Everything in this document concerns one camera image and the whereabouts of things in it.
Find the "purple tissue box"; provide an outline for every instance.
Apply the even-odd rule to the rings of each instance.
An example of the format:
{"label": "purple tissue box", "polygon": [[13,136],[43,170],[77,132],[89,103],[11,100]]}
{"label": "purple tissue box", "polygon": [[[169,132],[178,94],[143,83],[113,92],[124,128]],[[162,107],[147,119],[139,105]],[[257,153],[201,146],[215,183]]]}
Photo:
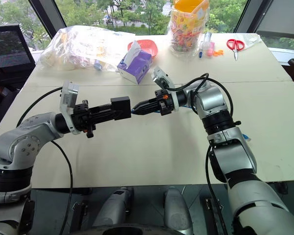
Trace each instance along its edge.
{"label": "purple tissue box", "polygon": [[151,55],[145,51],[140,51],[138,56],[136,56],[132,63],[126,69],[126,64],[123,63],[124,58],[118,64],[118,70],[122,77],[134,82],[135,84],[139,84],[152,62]]}

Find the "orange part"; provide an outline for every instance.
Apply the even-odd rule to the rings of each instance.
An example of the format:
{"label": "orange part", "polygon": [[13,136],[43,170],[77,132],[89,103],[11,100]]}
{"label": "orange part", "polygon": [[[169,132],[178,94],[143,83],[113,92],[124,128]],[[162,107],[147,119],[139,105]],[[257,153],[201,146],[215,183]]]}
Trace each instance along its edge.
{"label": "orange part", "polygon": [[[179,11],[192,13],[203,1],[204,0],[174,0],[173,4],[175,9]],[[205,4],[202,6],[203,10],[206,10],[208,7],[209,1],[205,1]]]}

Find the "red scissors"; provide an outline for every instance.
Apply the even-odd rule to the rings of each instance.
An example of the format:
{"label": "red scissors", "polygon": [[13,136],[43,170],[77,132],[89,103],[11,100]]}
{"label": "red scissors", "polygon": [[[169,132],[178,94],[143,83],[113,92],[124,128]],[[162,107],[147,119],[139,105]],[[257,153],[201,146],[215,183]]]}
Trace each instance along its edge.
{"label": "red scissors", "polygon": [[234,52],[235,61],[237,61],[237,52],[243,50],[245,44],[240,40],[229,39],[226,43],[227,47]]}

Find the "greenery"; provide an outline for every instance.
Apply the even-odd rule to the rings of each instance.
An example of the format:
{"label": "greenery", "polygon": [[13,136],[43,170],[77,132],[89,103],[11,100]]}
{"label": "greenery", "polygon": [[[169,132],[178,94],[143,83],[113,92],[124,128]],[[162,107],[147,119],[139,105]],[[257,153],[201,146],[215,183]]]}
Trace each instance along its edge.
{"label": "greenery", "polygon": [[45,49],[50,43],[49,35],[28,0],[4,4],[0,1],[0,25],[6,23],[19,23],[28,46],[33,49]]}
{"label": "greenery", "polygon": [[261,36],[266,46],[294,50],[293,38],[267,37]]}
{"label": "greenery", "polygon": [[137,10],[136,12],[141,14],[141,20],[148,24],[149,35],[151,33],[151,28],[154,28],[156,24],[160,24],[159,21],[162,20],[162,8],[166,3],[165,0],[136,0]]}
{"label": "greenery", "polygon": [[207,28],[211,32],[231,33],[245,7],[246,0],[210,0]]}
{"label": "greenery", "polygon": [[108,25],[106,28],[116,32],[128,32],[135,33],[136,35],[148,35],[147,27],[118,26],[113,28],[112,26]]}
{"label": "greenery", "polygon": [[[210,17],[206,31],[233,32],[246,1],[210,0]],[[96,3],[93,0],[55,0],[55,2],[67,26],[89,25],[137,35],[162,35],[167,33],[170,20],[170,17],[162,15],[166,0],[97,0]],[[104,24],[105,15],[114,20]],[[115,25],[116,21],[122,21],[123,26]],[[33,49],[45,49],[50,43],[49,35],[28,0],[6,3],[0,1],[0,24],[5,23],[19,23],[28,46]],[[261,37],[269,47],[294,50],[294,39]]]}
{"label": "greenery", "polygon": [[67,26],[88,25],[100,27],[103,25],[104,13],[96,4],[86,3],[81,0],[75,3],[73,0],[55,0],[61,15]]}

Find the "plastic bag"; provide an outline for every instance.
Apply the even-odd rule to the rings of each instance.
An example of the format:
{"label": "plastic bag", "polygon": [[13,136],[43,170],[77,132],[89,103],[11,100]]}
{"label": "plastic bag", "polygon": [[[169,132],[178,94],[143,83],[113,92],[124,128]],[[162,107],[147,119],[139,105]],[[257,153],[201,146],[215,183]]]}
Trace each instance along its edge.
{"label": "plastic bag", "polygon": [[252,47],[256,43],[262,42],[260,36],[256,33],[236,33],[235,39],[244,42],[245,46],[243,50]]}
{"label": "plastic bag", "polygon": [[195,55],[199,50],[199,38],[209,19],[209,0],[202,1],[191,13],[171,10],[168,35],[175,55]]}
{"label": "plastic bag", "polygon": [[127,52],[135,34],[115,32],[91,26],[71,26],[60,29],[44,50],[40,63],[57,70],[86,68],[117,71],[117,65]]}

